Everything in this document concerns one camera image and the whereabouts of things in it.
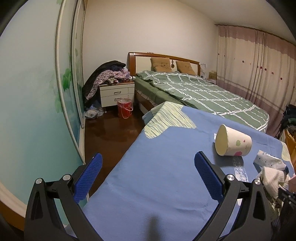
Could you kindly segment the pile of clothes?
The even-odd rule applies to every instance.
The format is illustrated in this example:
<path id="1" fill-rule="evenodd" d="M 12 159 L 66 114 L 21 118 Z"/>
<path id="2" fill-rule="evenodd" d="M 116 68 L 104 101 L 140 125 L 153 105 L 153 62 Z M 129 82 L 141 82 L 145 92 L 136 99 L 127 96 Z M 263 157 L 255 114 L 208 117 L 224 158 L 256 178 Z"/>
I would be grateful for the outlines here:
<path id="1" fill-rule="evenodd" d="M 100 65 L 88 78 L 82 87 L 84 108 L 89 108 L 97 99 L 97 90 L 100 85 L 109 79 L 119 82 L 130 80 L 130 72 L 125 68 L 126 64 L 112 60 Z"/>

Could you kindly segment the green checked bed duvet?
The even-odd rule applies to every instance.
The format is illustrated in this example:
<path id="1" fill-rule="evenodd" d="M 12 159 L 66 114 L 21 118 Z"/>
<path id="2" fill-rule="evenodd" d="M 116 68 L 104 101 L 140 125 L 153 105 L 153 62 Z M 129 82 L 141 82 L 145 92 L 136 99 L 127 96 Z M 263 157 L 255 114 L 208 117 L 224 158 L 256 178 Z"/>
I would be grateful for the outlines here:
<path id="1" fill-rule="evenodd" d="M 152 106 L 165 101 L 219 115 L 260 132 L 267 131 L 269 114 L 252 102 L 198 75 L 142 71 L 134 80 L 135 91 Z"/>

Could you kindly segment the left brown pillow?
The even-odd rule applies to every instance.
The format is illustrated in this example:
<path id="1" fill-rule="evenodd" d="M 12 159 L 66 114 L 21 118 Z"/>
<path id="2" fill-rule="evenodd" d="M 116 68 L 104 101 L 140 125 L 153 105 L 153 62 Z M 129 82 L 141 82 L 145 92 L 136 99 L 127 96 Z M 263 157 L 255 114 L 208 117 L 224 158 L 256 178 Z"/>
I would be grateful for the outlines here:
<path id="1" fill-rule="evenodd" d="M 172 72 L 170 58 L 151 57 L 151 64 L 155 72 Z"/>

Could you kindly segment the white paper cup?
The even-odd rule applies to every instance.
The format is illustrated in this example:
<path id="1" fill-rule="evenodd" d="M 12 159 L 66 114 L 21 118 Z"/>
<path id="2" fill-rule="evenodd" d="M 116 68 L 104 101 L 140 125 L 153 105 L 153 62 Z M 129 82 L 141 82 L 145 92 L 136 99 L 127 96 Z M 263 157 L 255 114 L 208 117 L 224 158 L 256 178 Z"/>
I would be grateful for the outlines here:
<path id="1" fill-rule="evenodd" d="M 249 135 L 224 124 L 219 127 L 215 137 L 215 150 L 219 156 L 246 156 L 252 148 Z"/>

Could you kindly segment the red plastic bucket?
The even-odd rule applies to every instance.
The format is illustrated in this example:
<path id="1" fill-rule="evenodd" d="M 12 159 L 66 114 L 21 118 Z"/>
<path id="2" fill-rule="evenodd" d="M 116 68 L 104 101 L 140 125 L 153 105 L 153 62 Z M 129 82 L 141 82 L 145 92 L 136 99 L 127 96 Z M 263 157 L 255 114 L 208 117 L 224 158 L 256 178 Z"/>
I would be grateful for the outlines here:
<path id="1" fill-rule="evenodd" d="M 118 116 L 127 119 L 132 115 L 133 102 L 131 99 L 123 98 L 117 101 Z"/>

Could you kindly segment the brown pillow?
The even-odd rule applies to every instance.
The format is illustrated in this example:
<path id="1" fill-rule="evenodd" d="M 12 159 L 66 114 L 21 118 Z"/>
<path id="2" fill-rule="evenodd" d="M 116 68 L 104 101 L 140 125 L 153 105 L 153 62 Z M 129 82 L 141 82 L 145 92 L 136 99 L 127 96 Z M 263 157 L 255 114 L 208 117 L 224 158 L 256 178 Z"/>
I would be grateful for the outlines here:
<path id="1" fill-rule="evenodd" d="M 190 62 L 184 62 L 184 61 L 177 61 L 177 70 L 180 73 L 189 74 L 189 75 L 195 75 L 195 71 L 193 70 Z"/>
<path id="2" fill-rule="evenodd" d="M 151 57 L 151 64 L 155 72 L 172 72 L 170 58 Z"/>

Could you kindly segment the right bedside cabinet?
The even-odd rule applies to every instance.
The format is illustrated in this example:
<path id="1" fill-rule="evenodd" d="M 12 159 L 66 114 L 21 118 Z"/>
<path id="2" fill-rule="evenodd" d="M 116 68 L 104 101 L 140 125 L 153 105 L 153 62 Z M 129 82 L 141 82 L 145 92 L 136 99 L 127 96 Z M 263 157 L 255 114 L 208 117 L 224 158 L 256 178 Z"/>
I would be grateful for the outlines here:
<path id="1" fill-rule="evenodd" d="M 211 71 L 209 72 L 208 81 L 212 84 L 217 84 L 217 72 Z"/>

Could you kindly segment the pink striped curtain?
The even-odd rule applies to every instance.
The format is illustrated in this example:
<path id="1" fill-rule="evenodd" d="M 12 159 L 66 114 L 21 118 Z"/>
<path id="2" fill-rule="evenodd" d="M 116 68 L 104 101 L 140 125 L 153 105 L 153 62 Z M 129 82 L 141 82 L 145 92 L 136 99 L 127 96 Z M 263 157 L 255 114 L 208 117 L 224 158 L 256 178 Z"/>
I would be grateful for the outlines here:
<path id="1" fill-rule="evenodd" d="M 269 115 L 276 136 L 283 112 L 295 104 L 295 45 L 253 28 L 218 26 L 217 83 Z"/>

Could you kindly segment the wooden bed headboard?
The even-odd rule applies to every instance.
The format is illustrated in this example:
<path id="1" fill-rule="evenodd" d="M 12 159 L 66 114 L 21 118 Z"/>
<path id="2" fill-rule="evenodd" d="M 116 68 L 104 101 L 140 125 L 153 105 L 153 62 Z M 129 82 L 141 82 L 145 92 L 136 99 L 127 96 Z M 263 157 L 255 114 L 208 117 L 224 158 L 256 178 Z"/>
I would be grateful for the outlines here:
<path id="1" fill-rule="evenodd" d="M 127 56 L 127 67 L 130 75 L 135 76 L 138 72 L 152 70 L 151 57 L 169 58 L 170 66 L 173 71 L 177 71 L 176 61 L 190 62 L 194 72 L 197 75 L 201 74 L 200 63 L 195 60 L 164 54 L 156 54 L 152 52 L 129 52 Z"/>

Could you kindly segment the plastic bags on floor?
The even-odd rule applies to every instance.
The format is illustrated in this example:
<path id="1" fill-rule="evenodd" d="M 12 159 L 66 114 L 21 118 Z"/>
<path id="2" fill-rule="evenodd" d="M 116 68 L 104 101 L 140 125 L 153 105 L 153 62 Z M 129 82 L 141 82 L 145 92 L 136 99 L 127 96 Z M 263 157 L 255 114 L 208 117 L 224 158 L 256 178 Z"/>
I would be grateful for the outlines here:
<path id="1" fill-rule="evenodd" d="M 103 114 L 104 114 L 104 110 L 100 105 L 99 106 L 92 105 L 90 108 L 88 108 L 85 111 L 84 116 L 88 119 L 94 119 L 102 116 Z"/>

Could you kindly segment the sliding wardrobe door panel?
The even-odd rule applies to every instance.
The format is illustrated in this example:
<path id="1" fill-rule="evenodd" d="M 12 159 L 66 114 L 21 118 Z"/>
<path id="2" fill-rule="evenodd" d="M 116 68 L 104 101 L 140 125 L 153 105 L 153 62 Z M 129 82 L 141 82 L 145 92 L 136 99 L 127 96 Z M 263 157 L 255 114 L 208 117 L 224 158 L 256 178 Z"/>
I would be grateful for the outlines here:
<path id="1" fill-rule="evenodd" d="M 55 33 L 55 68 L 58 92 L 68 132 L 80 161 L 84 163 L 79 146 L 82 126 L 72 70 L 72 29 L 77 1 L 56 1 L 56 3 L 59 7 Z"/>

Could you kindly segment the blue blanket with striped patches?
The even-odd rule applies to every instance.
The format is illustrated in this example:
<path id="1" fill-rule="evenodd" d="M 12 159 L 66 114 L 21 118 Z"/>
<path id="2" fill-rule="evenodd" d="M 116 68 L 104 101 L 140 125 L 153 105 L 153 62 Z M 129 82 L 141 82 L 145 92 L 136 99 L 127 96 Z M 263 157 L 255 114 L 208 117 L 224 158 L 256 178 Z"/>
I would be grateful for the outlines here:
<path id="1" fill-rule="evenodd" d="M 280 140 L 235 121 L 165 102 L 144 115 L 145 127 L 83 212 L 104 240 L 192 240 L 217 206 L 194 165 L 207 158 L 241 181 L 259 173 L 258 151 L 281 159 L 294 174 Z M 215 137 L 221 125 L 249 135 L 245 157 L 221 157 Z"/>

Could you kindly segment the white patterned tissue pack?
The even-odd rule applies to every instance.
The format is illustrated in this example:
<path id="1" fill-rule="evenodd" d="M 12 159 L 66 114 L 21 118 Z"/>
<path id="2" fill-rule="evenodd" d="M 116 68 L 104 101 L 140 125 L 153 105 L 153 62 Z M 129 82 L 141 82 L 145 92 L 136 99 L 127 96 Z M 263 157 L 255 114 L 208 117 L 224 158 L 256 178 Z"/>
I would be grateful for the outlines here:
<path id="1" fill-rule="evenodd" d="M 283 162 L 282 159 L 274 157 L 262 150 L 258 151 L 253 162 L 254 162 L 254 164 L 256 164 L 260 167 L 273 168 L 273 169 L 277 169 L 279 171 L 285 171 L 288 173 L 288 167 Z"/>

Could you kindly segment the white bedside drawer cabinet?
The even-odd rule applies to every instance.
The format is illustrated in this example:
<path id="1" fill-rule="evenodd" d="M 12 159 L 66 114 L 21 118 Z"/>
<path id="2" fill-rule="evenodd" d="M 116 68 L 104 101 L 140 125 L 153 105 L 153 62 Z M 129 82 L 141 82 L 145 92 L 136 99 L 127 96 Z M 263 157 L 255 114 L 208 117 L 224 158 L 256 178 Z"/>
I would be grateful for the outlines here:
<path id="1" fill-rule="evenodd" d="M 134 102 L 134 86 L 135 83 L 133 81 L 101 85 L 99 88 L 101 106 L 105 108 L 117 105 L 117 101 L 124 98 L 128 98 Z"/>

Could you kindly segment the right brown pillow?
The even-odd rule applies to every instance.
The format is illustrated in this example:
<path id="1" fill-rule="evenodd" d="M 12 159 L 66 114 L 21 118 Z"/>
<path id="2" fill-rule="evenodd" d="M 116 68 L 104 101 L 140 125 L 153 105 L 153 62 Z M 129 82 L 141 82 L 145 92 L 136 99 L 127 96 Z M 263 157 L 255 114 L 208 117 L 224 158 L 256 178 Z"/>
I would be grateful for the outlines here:
<path id="1" fill-rule="evenodd" d="M 184 61 L 177 61 L 177 70 L 180 73 L 189 74 L 189 75 L 195 75 L 195 71 L 193 70 L 190 62 L 184 62 Z"/>

